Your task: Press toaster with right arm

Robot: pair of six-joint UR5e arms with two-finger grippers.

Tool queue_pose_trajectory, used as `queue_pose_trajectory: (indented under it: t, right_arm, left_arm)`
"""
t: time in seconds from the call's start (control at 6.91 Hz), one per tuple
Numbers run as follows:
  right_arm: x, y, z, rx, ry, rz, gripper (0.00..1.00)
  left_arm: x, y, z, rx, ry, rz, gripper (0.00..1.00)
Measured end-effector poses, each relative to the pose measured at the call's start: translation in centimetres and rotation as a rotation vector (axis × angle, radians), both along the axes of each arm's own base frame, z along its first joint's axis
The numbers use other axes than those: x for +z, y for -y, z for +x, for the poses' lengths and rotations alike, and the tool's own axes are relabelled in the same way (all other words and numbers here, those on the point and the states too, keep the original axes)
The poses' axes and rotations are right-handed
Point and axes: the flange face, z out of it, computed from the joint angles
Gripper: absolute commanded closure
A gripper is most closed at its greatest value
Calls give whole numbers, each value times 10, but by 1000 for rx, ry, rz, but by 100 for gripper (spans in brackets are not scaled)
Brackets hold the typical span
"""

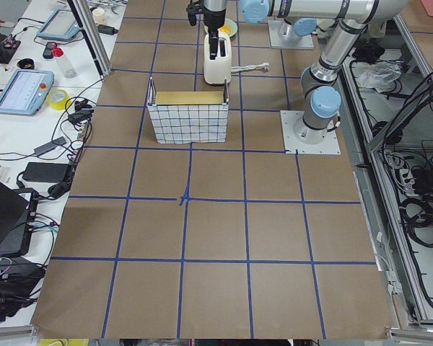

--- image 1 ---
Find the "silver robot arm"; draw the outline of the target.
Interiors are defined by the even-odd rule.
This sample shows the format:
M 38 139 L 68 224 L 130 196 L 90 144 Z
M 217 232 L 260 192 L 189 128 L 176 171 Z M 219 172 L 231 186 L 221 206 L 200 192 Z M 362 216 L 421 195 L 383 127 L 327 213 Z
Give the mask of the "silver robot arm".
M 302 75 L 307 109 L 294 130 L 301 139 L 323 135 L 341 106 L 333 88 L 345 57 L 371 22 L 382 23 L 399 14 L 406 1 L 241 1 L 242 15 L 249 23 L 267 17 L 311 17 L 339 21 L 318 61 Z
M 335 19 L 317 19 L 313 17 L 287 17 L 277 30 L 278 38 L 285 43 L 300 41 L 310 36 L 317 29 L 325 31 L 336 23 Z

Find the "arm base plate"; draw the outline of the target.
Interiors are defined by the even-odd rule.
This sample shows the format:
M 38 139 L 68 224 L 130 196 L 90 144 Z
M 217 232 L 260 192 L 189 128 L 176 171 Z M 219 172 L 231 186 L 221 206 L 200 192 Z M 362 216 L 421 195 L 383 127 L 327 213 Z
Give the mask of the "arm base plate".
M 329 121 L 326 129 L 313 130 L 303 123 L 303 114 L 298 110 L 280 112 L 284 151 L 287 154 L 340 155 L 336 131 L 329 131 L 334 126 L 333 121 Z
M 289 24 L 286 21 L 268 21 L 268 33 L 272 48 L 312 50 L 312 33 L 317 27 L 314 18 L 300 18 Z

